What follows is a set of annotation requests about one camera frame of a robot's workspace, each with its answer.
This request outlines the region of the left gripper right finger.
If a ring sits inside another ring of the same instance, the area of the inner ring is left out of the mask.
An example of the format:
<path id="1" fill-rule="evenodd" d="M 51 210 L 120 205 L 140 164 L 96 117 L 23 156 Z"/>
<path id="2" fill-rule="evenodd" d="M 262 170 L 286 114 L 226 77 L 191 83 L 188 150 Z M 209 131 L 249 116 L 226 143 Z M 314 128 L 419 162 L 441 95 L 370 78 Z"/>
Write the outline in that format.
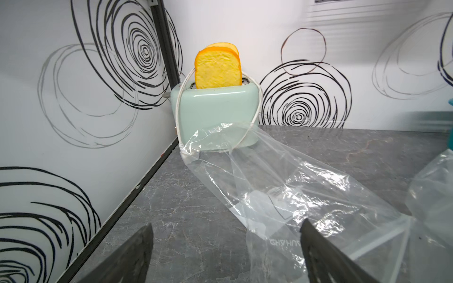
<path id="1" fill-rule="evenodd" d="M 308 219 L 302 222 L 300 233 L 300 243 L 311 283 L 377 282 L 324 238 Z"/>

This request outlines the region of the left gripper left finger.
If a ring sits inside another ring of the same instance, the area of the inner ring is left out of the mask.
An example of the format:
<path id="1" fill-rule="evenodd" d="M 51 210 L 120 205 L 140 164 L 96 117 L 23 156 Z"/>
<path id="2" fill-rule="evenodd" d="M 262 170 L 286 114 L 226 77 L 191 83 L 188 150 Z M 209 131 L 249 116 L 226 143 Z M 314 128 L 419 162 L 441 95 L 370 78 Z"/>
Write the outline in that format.
<path id="1" fill-rule="evenodd" d="M 81 283 L 143 283 L 153 251 L 153 228 L 143 226 L 94 270 Z"/>

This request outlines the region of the clear zip-top bag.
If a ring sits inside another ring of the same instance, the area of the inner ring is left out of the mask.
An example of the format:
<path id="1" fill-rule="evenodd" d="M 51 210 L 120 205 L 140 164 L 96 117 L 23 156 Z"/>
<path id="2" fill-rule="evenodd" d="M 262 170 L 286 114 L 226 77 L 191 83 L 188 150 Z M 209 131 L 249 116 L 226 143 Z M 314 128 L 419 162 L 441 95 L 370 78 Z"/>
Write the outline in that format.
<path id="1" fill-rule="evenodd" d="M 246 227 L 251 282 L 308 282 L 306 220 L 373 279 L 396 282 L 409 218 L 350 175 L 248 124 L 199 129 L 180 154 Z"/>

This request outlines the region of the blue-zip clear bag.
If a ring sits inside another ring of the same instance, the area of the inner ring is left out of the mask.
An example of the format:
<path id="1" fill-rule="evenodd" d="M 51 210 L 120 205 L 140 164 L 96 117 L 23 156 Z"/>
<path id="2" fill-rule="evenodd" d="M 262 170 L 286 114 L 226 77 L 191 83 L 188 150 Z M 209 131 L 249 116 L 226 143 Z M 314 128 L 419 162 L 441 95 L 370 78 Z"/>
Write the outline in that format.
<path id="1" fill-rule="evenodd" d="M 442 152 L 414 177 L 405 203 L 414 218 L 453 244 L 452 150 Z"/>

